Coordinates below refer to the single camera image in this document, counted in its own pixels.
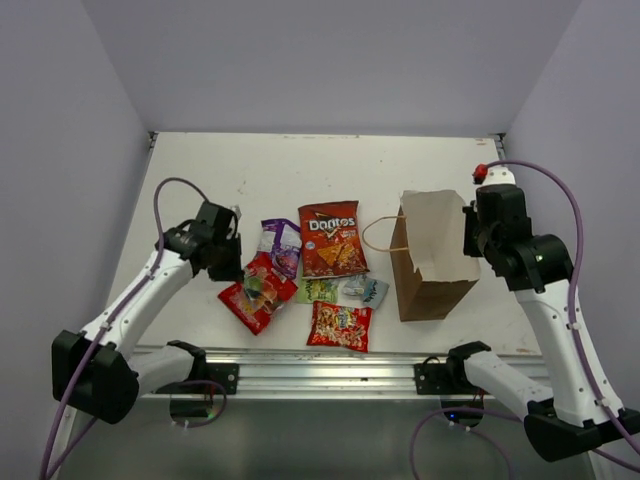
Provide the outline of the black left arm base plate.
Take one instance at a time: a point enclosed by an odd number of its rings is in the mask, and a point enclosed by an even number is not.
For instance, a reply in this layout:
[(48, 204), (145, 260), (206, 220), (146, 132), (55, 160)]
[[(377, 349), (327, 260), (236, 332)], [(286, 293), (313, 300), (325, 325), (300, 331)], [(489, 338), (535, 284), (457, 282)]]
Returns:
[(222, 394), (235, 395), (239, 381), (240, 367), (236, 363), (208, 363), (200, 379), (209, 382), (211, 396)]

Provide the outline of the red fruit candy bag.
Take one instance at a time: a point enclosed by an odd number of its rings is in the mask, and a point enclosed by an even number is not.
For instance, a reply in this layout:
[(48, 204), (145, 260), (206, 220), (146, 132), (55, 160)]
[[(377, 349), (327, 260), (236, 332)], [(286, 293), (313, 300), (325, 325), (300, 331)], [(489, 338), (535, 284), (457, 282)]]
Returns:
[(243, 270), (244, 277), (218, 294), (218, 299), (254, 335), (296, 294), (293, 280), (277, 270), (267, 253), (259, 253)]

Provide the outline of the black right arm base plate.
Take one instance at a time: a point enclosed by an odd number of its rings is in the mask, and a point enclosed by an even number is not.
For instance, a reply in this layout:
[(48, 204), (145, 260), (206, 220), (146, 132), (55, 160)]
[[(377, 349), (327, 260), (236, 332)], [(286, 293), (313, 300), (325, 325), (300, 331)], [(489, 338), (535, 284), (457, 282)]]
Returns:
[(446, 362), (436, 356), (413, 365), (414, 384), (418, 395), (453, 395), (459, 392)]

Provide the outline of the red Doritos chip bag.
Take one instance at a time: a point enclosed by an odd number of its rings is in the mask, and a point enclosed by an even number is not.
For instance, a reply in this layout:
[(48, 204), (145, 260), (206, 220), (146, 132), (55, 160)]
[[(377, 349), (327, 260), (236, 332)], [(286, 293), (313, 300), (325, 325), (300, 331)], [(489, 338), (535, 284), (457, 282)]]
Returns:
[(302, 277), (332, 279), (369, 272), (358, 228), (357, 200), (308, 204), (298, 209)]

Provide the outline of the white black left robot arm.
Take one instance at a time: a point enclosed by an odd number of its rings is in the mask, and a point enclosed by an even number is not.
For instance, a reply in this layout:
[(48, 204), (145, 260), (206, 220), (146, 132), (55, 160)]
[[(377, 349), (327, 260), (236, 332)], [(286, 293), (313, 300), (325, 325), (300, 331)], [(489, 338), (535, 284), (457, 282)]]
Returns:
[(123, 420), (136, 401), (177, 384), (201, 390), (211, 377), (203, 349), (173, 340), (160, 350), (133, 352), (165, 305), (200, 272), (212, 281), (242, 278), (239, 212), (205, 201), (197, 215), (160, 234), (140, 273), (98, 318), (53, 341), (55, 400), (108, 424)]

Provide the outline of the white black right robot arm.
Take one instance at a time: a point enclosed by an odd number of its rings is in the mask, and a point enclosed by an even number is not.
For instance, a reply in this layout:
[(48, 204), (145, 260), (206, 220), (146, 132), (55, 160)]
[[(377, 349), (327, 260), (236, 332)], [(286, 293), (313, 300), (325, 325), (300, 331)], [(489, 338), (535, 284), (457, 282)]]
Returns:
[(463, 209), (465, 255), (482, 257), (524, 311), (547, 367), (543, 386), (476, 341), (450, 350), (451, 389), (482, 389), (524, 424), (544, 460), (554, 462), (639, 432), (639, 413), (623, 405), (595, 353), (578, 301), (575, 268), (557, 236), (536, 235), (525, 194), (511, 184), (481, 186)]

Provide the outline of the brown paper bag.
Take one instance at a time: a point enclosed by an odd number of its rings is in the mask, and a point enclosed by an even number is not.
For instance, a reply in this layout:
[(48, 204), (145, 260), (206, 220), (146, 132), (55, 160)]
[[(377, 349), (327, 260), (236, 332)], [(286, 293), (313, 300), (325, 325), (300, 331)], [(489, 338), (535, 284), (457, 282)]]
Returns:
[[(464, 206), (454, 190), (408, 190), (397, 214), (362, 229), (364, 245), (390, 255), (400, 321), (443, 320), (478, 282), (479, 261), (463, 253)], [(383, 248), (368, 241), (367, 231), (386, 220), (395, 225)]]

